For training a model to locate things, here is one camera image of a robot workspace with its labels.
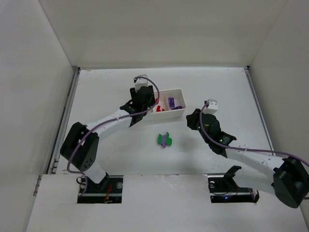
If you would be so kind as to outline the green purple lego cluster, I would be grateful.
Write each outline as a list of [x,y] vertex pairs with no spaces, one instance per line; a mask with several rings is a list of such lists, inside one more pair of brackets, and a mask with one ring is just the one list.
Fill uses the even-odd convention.
[[169,132],[165,134],[159,134],[157,138],[157,144],[165,148],[166,146],[172,145],[172,138],[169,136]]

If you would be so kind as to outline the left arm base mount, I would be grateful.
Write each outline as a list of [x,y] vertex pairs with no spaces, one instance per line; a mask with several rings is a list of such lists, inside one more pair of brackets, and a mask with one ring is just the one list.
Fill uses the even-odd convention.
[[122,175],[110,175],[108,180],[101,184],[95,184],[85,177],[78,177],[76,182],[79,186],[77,203],[79,204],[118,204],[122,203],[122,191],[124,177]]

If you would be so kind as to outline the purple lego brick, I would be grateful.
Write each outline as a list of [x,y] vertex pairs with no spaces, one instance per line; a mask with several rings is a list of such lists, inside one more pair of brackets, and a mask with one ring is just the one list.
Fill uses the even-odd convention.
[[172,109],[175,107],[175,100],[174,98],[168,98],[169,108]]

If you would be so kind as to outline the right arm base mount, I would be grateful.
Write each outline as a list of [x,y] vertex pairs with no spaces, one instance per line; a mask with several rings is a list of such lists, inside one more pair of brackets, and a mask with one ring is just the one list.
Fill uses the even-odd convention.
[[226,173],[208,175],[211,203],[257,203],[260,195],[252,188],[239,187],[234,177],[240,166],[232,166]]

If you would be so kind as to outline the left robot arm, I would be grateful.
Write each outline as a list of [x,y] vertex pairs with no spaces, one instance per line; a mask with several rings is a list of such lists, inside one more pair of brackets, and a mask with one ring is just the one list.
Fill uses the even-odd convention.
[[131,88],[130,94],[131,99],[110,116],[90,124],[72,125],[60,149],[61,156],[68,161],[69,173],[82,174],[96,185],[107,181],[108,174],[96,161],[99,142],[137,124],[155,105],[152,86]]

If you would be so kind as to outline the purple rounded lego piece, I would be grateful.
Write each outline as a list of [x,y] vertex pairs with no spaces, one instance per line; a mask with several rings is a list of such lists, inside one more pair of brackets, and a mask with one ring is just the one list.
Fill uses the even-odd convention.
[[179,105],[179,106],[172,108],[171,110],[179,110],[179,109],[183,109],[183,107],[181,105]]

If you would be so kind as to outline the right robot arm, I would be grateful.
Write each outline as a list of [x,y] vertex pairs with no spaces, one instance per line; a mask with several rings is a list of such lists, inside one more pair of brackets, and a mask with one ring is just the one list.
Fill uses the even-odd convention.
[[272,151],[246,148],[236,145],[236,137],[221,130],[213,114],[201,109],[186,116],[188,128],[198,131],[210,150],[226,159],[236,160],[259,172],[246,174],[241,166],[232,166],[225,174],[227,186],[251,188],[273,194],[290,208],[298,208],[309,192],[308,163],[295,155],[283,157],[272,155]]

